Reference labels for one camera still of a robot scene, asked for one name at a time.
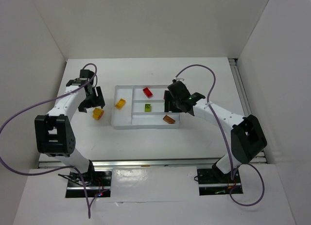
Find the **brown lego brick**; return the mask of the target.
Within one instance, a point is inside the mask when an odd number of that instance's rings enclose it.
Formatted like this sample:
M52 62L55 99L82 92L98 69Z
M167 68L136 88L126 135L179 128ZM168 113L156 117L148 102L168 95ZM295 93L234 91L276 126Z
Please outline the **brown lego brick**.
M173 118L169 117L168 115L165 115L165 116L163 117L163 120L164 120L166 123L168 123L168 124L175 124L175 120L174 120Z

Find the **yellow lego brick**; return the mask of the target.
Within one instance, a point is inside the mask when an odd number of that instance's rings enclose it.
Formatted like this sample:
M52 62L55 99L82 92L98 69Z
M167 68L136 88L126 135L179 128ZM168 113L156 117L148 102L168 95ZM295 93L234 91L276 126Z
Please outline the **yellow lego brick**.
M124 105L126 104L126 100L125 99L120 99L116 104L115 107L119 110L121 110Z
M93 110L93 115L92 115L92 117L93 117L95 120L100 120L101 117L103 116L103 114L104 114L104 110L103 110L103 109L101 109L101 108L95 108L95 109Z

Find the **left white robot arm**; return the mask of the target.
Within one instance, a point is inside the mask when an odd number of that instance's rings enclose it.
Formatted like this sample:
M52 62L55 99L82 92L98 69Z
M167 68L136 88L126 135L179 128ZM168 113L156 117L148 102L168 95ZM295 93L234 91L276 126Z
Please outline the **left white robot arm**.
M93 85L96 72L87 69L88 66L95 65L86 64L79 77L67 82L65 93L57 99L54 107L47 114L35 118L35 136L41 154L72 166L75 175L81 173L86 182L92 182L95 180L93 163L76 149L70 123L76 111L86 113L89 108L102 109L105 106L101 88Z

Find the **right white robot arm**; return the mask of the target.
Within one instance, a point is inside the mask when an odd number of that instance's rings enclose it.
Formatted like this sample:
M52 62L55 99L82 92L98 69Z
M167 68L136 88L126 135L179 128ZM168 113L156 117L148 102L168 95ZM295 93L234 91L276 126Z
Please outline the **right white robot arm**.
M213 164L213 173L216 177L233 177L234 169L253 160L267 146L267 140L257 117L232 113L209 100L214 86L207 96L190 94L183 82L173 80L165 91L165 111L188 113L218 126L227 153Z

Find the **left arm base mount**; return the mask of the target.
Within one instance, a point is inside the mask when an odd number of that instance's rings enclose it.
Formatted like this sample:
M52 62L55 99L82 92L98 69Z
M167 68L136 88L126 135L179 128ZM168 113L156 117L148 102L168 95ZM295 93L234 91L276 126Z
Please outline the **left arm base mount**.
M83 183L76 173L58 174L67 181L66 198L83 198L85 196ZM96 171L93 179L85 179L88 198L97 196L108 198L111 196L112 171Z

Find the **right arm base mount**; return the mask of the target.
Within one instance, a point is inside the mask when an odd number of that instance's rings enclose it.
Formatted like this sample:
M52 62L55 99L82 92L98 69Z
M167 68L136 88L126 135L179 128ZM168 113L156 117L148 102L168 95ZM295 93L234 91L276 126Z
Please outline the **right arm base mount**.
M212 167L212 164L196 164L197 173L193 180L198 183L199 195L243 194L239 171L234 174L223 174Z

